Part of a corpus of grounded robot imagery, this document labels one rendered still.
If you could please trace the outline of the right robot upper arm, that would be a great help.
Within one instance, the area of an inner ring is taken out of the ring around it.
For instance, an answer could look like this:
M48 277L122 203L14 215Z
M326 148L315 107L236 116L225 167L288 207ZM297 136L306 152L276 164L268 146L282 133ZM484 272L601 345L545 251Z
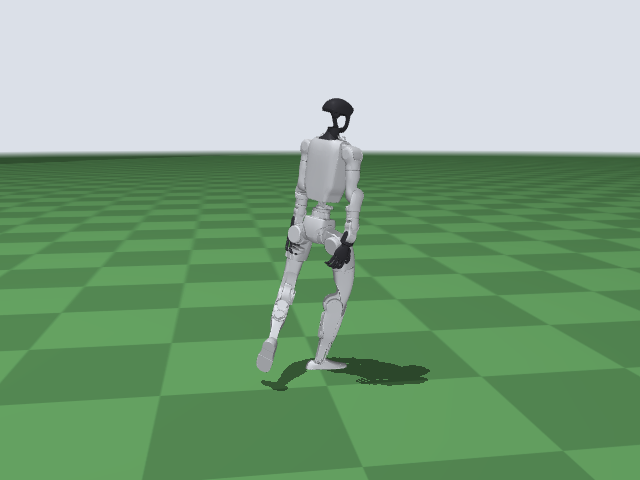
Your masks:
M359 189L357 188L357 184L360 180L360 167L363 159L363 153L361 149L357 147L347 145L347 144L342 144L341 157L345 162L345 170L346 170L345 171L345 197L346 197L346 200L350 203L353 192Z

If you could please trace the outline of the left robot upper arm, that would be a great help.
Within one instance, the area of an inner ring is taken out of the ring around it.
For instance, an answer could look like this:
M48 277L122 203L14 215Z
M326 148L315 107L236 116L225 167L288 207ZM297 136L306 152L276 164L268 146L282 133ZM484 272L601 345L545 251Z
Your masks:
M309 148L309 144L311 142L312 139L305 139L303 140L303 142L301 143L301 160L300 160L300 165L299 165L299 177L298 177L298 188L302 191L306 192L306 187L305 187L305 172L306 172L306 163L307 163L307 155L308 155L308 148Z

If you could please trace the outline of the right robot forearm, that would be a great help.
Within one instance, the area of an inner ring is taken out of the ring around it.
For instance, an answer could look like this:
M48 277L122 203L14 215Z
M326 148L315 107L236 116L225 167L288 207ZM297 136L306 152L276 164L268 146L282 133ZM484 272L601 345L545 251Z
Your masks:
M346 223L344 232L347 231L348 236L345 242L353 243L356 240L357 232L359 230L359 212L361 210L363 198L363 192L357 189L352 194L350 205L346 206Z

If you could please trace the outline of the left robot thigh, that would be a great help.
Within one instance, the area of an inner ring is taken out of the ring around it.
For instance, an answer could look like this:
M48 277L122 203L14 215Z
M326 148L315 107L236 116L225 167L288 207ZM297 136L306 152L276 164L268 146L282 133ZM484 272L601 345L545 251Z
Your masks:
M288 238L290 242L295 243L296 246L292 245L291 247L293 253L290 253L289 251L286 251L285 253L287 259L282 282L280 285L284 288L280 300L290 302L290 305L292 305L295 297L296 291L294 290L294 288L299 272L301 270L303 262L307 260L312 246L312 242L306 240L303 237L302 229L303 223L293 225L288 230ZM300 246L297 246L297 244L300 244ZM294 248L293 246L296 248ZM295 253L297 253L297 255L295 255Z

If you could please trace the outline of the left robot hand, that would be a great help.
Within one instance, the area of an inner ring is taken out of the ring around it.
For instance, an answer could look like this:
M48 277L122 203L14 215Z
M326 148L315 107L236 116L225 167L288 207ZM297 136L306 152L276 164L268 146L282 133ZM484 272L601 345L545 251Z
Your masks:
M290 225L290 227L294 225L294 220L295 220L295 217L293 216L293 217L292 217L292 219L291 219L291 225ZM304 220L303 220L303 221L304 221ZM290 240L289 240L289 238L288 238L288 236L287 236L287 241L286 241L285 249L286 249L286 251L289 251L290 253L293 253L293 252L292 252L291 247L292 247L292 245L295 245L295 246L296 246L296 244L295 244L295 243L290 242L290 245L289 245L289 241L290 241ZM288 245L289 245L289 249L288 249ZM297 246L300 246L300 244L297 244ZM294 246L293 246L293 247L294 247ZM294 248L296 248L296 247L294 247ZM295 253L295 255L297 255L297 253Z

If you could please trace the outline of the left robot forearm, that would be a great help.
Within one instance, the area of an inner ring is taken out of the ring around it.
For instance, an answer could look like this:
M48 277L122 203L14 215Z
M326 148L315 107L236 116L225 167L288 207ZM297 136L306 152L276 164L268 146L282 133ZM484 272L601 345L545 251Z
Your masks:
M295 217L294 225L303 223L303 219L307 214L306 207L309 199L306 196L306 192L300 190L298 188L298 185L296 186L296 189L295 189L295 198L296 198L296 202L295 202L296 207L294 208L294 214L293 214L293 216Z

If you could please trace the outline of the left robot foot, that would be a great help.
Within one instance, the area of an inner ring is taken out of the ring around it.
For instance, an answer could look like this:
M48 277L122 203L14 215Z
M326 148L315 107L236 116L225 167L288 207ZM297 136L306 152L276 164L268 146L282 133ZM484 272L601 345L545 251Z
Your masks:
M261 352L258 354L256 365L263 372L271 369L275 352L277 348L277 340L273 337L266 339L262 345Z

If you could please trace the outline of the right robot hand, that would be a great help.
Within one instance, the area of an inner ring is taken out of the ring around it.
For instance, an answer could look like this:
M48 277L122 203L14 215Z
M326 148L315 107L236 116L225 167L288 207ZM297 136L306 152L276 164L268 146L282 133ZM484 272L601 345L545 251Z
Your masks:
M336 249L332 258L328 262L325 261L325 264L328 264L328 266L331 267L332 269L335 269L335 268L340 269L343 267L344 263L347 264L350 261L350 253L351 253L350 247L353 246L355 241L353 243L345 242L347 239L347 236L348 236L348 232L345 231L340 240L342 244Z

